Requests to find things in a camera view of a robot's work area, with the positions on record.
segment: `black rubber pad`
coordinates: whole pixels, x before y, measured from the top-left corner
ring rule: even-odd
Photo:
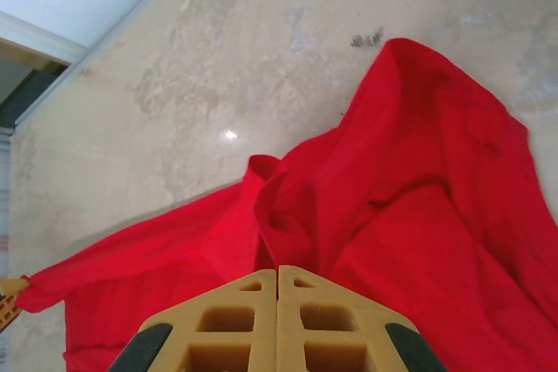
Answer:
[[[167,341],[173,326],[157,324],[136,334],[108,372],[147,372]]]
[[[385,330],[409,372],[446,372],[422,335],[395,322],[386,324]]]

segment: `floor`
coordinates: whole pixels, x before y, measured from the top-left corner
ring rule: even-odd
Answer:
[[[336,125],[392,37],[446,54],[531,128],[558,215],[558,0],[153,0],[13,137],[10,274]],[[63,370],[63,307],[9,340],[10,371]]]

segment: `marble floor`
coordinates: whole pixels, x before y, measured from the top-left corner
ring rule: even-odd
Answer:
[[[10,274],[336,125],[392,37],[441,51],[529,126],[558,215],[558,0],[153,0],[12,138]],[[63,307],[22,315],[9,341],[10,371],[64,370]]]

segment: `red cloth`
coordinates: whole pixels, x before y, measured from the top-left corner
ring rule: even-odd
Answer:
[[[558,231],[526,128],[446,58],[388,42],[337,128],[31,277],[67,368],[104,371],[149,316],[294,264],[409,317],[450,370],[558,370]]]

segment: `tan plastic piece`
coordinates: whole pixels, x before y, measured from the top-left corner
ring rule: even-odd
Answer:
[[[300,267],[279,267],[277,372],[407,372],[385,324],[403,315]]]
[[[173,329],[148,372],[274,371],[276,292],[261,270],[150,317]]]
[[[0,332],[21,314],[21,308],[15,305],[16,299],[28,286],[26,279],[0,278]]]

